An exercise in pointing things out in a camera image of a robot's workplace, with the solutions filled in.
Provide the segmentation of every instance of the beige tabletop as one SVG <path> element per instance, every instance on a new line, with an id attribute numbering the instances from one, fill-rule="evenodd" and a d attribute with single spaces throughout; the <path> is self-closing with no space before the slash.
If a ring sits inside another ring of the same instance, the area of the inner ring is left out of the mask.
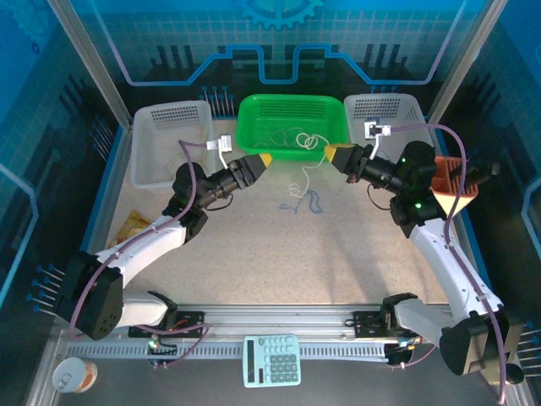
<path id="1" fill-rule="evenodd" d="M 234 134 L 235 127 L 234 121 L 216 121 L 215 134 Z M 241 155 L 235 149 L 226 160 Z M 305 185 L 301 167 L 273 162 L 255 185 L 235 192 L 229 208 L 208 213 L 195 239 L 152 263 L 127 290 L 207 305 L 379 304 L 405 292 L 425 303 L 446 303 L 425 259 L 391 214 L 370 203 L 365 183 L 346 184 L 325 163 L 308 170 L 317 195 L 299 204 L 287 186 Z M 172 195 L 135 189 L 128 178 L 129 166 L 108 241 L 132 210 L 154 220 Z M 371 194 L 388 205 L 388 192 Z"/>

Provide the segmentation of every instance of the green plastic basket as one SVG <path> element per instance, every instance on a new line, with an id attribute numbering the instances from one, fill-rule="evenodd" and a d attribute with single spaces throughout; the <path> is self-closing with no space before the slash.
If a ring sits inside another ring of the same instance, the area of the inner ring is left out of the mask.
<path id="1" fill-rule="evenodd" d="M 298 133 L 319 134 L 329 143 L 349 141 L 344 105 L 334 97 L 253 95 L 238 109 L 237 143 L 248 154 L 276 160 L 320 161 L 326 143 L 313 150 L 296 142 Z"/>

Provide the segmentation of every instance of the gear logo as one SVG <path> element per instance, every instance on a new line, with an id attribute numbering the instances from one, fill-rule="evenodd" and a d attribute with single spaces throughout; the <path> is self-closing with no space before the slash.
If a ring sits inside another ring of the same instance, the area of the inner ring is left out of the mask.
<path id="1" fill-rule="evenodd" d="M 49 6 L 46 0 L 0 0 L 0 10 L 7 9 L 21 30 L 32 40 L 32 51 L 39 52 L 40 39 L 49 27 Z"/>
<path id="2" fill-rule="evenodd" d="M 281 30 L 293 28 L 294 23 L 303 24 L 306 17 L 314 16 L 314 9 L 323 5 L 322 0 L 238 0 L 245 17 L 254 24 L 262 23 L 268 29 L 272 25 Z"/>

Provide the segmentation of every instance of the white basket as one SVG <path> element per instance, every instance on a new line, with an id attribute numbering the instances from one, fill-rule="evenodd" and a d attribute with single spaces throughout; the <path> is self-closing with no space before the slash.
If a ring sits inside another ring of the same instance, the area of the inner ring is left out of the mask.
<path id="1" fill-rule="evenodd" d="M 178 167 L 186 162 L 179 140 L 204 144 L 214 139 L 212 114 L 206 101 L 178 101 L 143 107 L 134 119 L 130 180 L 138 189 L 172 193 Z M 207 175 L 216 171 L 216 154 L 188 147 Z"/>
<path id="2" fill-rule="evenodd" d="M 346 97 L 344 105 L 349 136 L 352 143 L 360 146 L 374 144 L 373 141 L 364 138 L 365 121 L 375 119 L 378 124 L 389 124 L 391 131 L 392 127 L 425 123 L 419 103 L 411 95 L 399 93 L 354 95 Z M 377 155 L 397 162 L 406 144 L 413 140 L 434 144 L 428 129 L 404 131 L 382 137 Z"/>

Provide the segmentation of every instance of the white connector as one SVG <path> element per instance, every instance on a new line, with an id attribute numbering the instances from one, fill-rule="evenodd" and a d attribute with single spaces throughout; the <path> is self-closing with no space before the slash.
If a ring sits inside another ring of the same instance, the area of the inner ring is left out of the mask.
<path id="1" fill-rule="evenodd" d="M 388 137 L 391 135 L 390 125 L 378 125 L 375 121 L 364 122 L 364 138 L 366 140 L 375 140 L 374 149 L 370 154 L 370 159 L 375 158 L 375 154 L 380 148 L 380 137 Z"/>
<path id="2" fill-rule="evenodd" d="M 218 150 L 218 156 L 220 157 L 221 164 L 225 169 L 227 169 L 227 163 L 223 158 L 223 153 L 233 151 L 231 135 L 220 134 L 220 138 L 218 138 L 217 141 L 206 141 L 206 149 L 209 151 Z"/>

